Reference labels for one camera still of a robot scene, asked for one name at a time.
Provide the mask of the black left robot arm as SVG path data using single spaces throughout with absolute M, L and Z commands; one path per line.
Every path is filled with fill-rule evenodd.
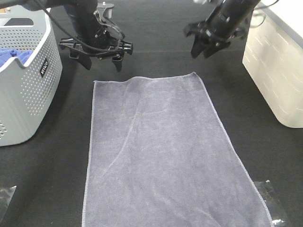
M 109 12 L 113 4 L 98 0 L 2 0 L 1 8 L 20 5 L 30 11 L 43 10 L 56 26 L 65 34 L 68 32 L 48 12 L 48 8 L 63 6 L 71 20 L 75 36 L 68 35 L 59 42 L 61 49 L 69 49 L 69 57 L 87 70 L 91 68 L 91 58 L 110 59 L 116 70 L 122 70 L 125 54 L 133 53 L 133 44 L 124 41 L 121 29 L 110 20 Z

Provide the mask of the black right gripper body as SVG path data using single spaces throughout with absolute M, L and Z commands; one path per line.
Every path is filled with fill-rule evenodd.
M 244 39 L 248 31 L 240 26 L 242 18 L 214 17 L 190 23 L 184 28 L 186 37 L 193 35 L 196 46 L 230 46 L 235 39 Z

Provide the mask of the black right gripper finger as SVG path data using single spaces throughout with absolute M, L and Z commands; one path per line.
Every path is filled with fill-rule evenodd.
M 194 43 L 191 49 L 191 56 L 197 58 L 208 47 L 208 40 L 200 35 L 195 35 Z
M 209 44 L 203 51 L 203 56 L 209 58 L 220 50 L 226 49 L 231 45 L 231 42 L 215 42 Z

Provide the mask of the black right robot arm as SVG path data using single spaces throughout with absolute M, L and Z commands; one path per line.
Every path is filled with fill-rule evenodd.
M 206 20 L 188 24 L 184 28 L 184 35 L 195 36 L 191 56 L 196 58 L 203 54 L 209 58 L 228 48 L 233 38 L 243 38 L 247 33 L 239 25 L 258 3 L 258 0 L 223 0 Z

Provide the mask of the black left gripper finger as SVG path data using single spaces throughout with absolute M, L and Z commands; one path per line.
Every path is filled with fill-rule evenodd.
M 123 59 L 124 59 L 123 53 L 118 53 L 115 57 L 112 58 L 112 63 L 115 65 L 117 72 L 121 72 L 122 70 Z
M 75 60 L 77 63 L 81 64 L 85 69 L 91 69 L 92 62 L 88 55 L 77 51 L 70 51 L 69 57 Z

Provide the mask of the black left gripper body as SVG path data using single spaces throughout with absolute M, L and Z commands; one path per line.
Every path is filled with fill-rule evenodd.
M 133 44 L 124 40 L 125 35 L 116 25 L 103 23 L 101 29 L 89 40 L 84 40 L 77 36 L 65 38 L 59 42 L 61 49 L 68 49 L 72 58 L 97 57 L 113 58 L 115 61 L 123 58 L 124 54 L 133 53 Z

